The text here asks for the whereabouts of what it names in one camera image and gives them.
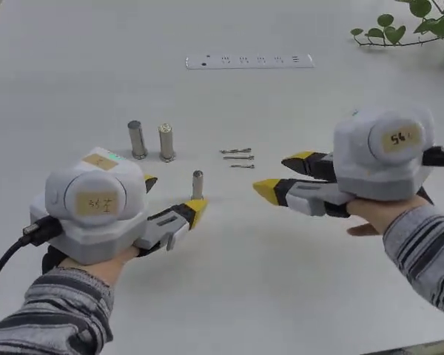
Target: plant stem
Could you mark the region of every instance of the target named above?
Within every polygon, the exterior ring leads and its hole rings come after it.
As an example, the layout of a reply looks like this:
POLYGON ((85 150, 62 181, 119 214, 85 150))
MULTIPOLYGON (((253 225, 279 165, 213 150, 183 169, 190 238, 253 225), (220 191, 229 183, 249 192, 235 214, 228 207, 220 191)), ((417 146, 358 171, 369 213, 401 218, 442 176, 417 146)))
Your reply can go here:
POLYGON ((443 13, 443 10, 441 10, 441 8, 439 7, 439 5, 436 3, 435 0, 431 0, 432 3, 437 7, 437 9, 439 10, 440 13, 443 13))
POLYGON ((358 43, 359 46, 363 47, 363 46, 374 46, 374 47, 407 47, 407 46, 414 46, 415 44, 421 44, 423 45, 424 43, 429 43, 429 42, 434 42, 437 41, 438 39, 444 39, 444 37, 436 37, 433 39, 428 39, 427 41, 419 41, 418 42, 411 42, 411 43, 397 43, 397 44, 380 44, 380 43, 373 43, 371 41, 371 39, 369 38, 370 43, 361 43, 359 42, 355 37, 354 37, 355 41, 358 43))

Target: power strip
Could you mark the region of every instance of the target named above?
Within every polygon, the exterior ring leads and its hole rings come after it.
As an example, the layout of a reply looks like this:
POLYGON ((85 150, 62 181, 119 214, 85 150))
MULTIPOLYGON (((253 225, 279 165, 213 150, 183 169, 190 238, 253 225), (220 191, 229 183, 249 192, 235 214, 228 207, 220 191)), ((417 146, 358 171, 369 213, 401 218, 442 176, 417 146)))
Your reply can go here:
POLYGON ((191 55, 187 69, 287 69, 314 68, 308 55, 191 55))

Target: forearm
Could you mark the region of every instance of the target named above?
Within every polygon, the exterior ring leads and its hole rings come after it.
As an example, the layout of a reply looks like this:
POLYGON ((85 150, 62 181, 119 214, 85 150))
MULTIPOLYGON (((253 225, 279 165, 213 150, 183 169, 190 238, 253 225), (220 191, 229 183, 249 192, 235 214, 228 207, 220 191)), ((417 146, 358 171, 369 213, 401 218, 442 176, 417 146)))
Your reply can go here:
POLYGON ((414 290, 444 311, 444 215, 425 205, 399 216, 383 243, 414 290))
POLYGON ((102 281, 55 268, 31 285, 19 311, 0 322, 0 352, 98 354, 112 340, 112 304, 112 289, 102 281))

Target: green led light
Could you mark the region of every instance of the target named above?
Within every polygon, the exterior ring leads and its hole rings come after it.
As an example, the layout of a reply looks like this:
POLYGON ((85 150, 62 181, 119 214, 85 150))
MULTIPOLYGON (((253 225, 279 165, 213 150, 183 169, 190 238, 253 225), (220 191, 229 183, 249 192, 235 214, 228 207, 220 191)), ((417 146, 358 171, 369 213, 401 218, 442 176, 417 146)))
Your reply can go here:
POLYGON ((109 153, 109 156, 112 159, 116 159, 116 160, 124 160, 125 158, 121 157, 120 155, 116 155, 115 153, 109 153))

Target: metal cylinder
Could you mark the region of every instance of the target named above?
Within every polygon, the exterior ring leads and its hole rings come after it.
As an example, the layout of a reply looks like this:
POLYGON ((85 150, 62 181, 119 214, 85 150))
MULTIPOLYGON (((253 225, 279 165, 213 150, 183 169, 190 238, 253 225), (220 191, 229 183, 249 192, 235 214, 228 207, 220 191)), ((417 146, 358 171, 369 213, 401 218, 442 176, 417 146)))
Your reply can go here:
POLYGON ((135 159, 144 159, 148 150, 145 147, 143 132, 141 131, 140 121, 131 121, 128 123, 128 132, 130 141, 132 142, 132 155, 135 159))
POLYGON ((202 200, 202 187, 204 184, 204 174, 201 170, 192 173, 192 196, 191 200, 202 200))
POLYGON ((176 157, 175 150, 172 147, 172 127, 169 124, 162 124, 158 127, 160 133, 160 158, 169 163, 176 157))

